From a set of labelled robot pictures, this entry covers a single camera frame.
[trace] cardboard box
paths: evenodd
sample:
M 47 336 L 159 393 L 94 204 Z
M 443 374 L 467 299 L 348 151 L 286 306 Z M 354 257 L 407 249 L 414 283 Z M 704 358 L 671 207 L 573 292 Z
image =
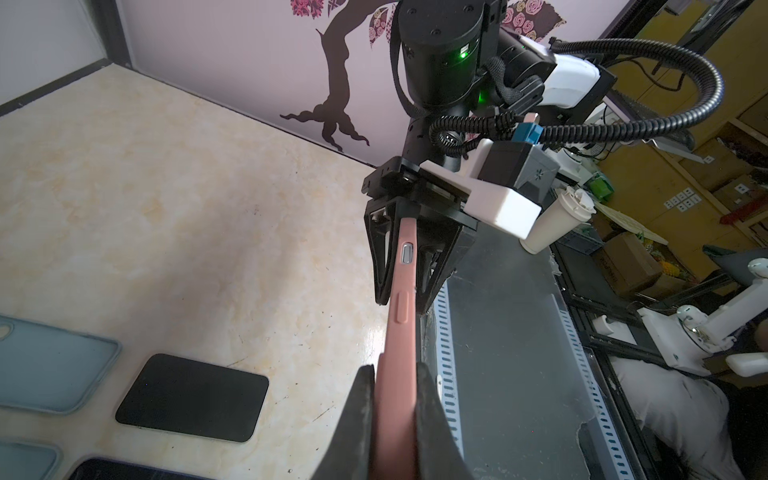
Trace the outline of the cardboard box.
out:
M 768 95 L 742 113 L 739 120 L 768 137 Z
M 626 231 L 599 211 L 595 215 L 592 215 L 590 222 L 595 231 L 598 232 L 600 240 L 603 240 L 604 242 L 607 242 L 611 238 L 616 237 L 619 233 Z
M 754 183 L 749 175 L 741 175 L 725 187 L 714 192 L 715 198 L 720 200 L 732 212 L 765 194 L 766 191 L 760 185 Z
M 738 158 L 716 138 L 698 147 L 694 153 L 709 163 L 700 164 L 684 158 L 680 165 L 688 170 L 699 185 L 709 191 L 717 190 L 734 178 L 753 170 L 752 165 Z
M 610 239 L 593 258 L 618 296 L 632 296 L 645 290 L 661 276 L 661 265 L 630 232 Z
M 689 286 L 690 284 L 685 280 L 662 273 L 656 283 L 645 290 L 641 290 L 640 293 L 656 300 L 664 300 L 669 295 L 682 292 Z

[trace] smartphone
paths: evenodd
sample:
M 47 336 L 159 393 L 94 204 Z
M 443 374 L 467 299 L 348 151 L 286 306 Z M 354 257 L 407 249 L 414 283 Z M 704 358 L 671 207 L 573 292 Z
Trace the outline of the smartphone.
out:
M 158 353 L 114 417 L 125 425 L 246 442 L 269 385 L 262 375 Z
M 105 458 L 89 458 L 69 475 L 69 480 L 206 480 L 183 473 L 116 462 Z

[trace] marble table surface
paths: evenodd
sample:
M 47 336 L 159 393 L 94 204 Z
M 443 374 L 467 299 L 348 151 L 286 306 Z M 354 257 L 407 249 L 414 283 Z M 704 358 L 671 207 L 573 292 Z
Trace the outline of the marble table surface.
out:
M 0 118 L 0 313 L 123 346 L 82 409 L 0 409 L 0 436 L 56 444 L 56 479 L 92 456 L 309 478 L 358 366 L 383 346 L 370 171 L 116 65 Z M 118 424 L 155 353 L 269 377 L 253 437 Z

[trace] white wall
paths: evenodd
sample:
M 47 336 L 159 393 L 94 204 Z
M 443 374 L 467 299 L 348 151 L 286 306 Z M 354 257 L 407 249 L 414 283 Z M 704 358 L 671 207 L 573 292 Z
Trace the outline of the white wall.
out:
M 78 0 L 0 0 L 0 104 L 104 56 Z
M 409 122 L 392 82 L 387 40 L 382 36 L 373 45 L 369 42 L 373 9 L 393 1 L 336 0 L 333 5 L 342 5 L 330 11 L 331 0 L 314 0 L 310 4 L 323 6 L 317 18 L 296 16 L 291 0 L 118 0 L 118 5 L 131 60 L 140 72 L 331 149 L 323 129 L 326 135 L 335 129 L 333 140 L 344 154 L 380 165 L 402 152 Z M 549 35 L 597 38 L 627 4 L 545 2 L 565 23 L 542 32 L 544 41 Z M 342 16 L 349 8 L 369 8 L 369 14 L 346 36 L 349 103 L 344 113 L 370 145 L 353 140 L 335 124 L 281 117 L 312 111 L 328 97 L 329 73 L 319 33 L 326 33 L 335 18 L 349 18 Z M 402 62 L 400 66 L 402 79 Z

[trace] pink phone case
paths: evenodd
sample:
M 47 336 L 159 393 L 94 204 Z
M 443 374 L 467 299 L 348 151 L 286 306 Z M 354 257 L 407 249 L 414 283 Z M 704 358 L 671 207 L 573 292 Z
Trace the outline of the pink phone case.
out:
M 416 473 L 416 219 L 403 218 L 397 242 L 384 352 L 374 390 L 372 477 L 413 480 Z

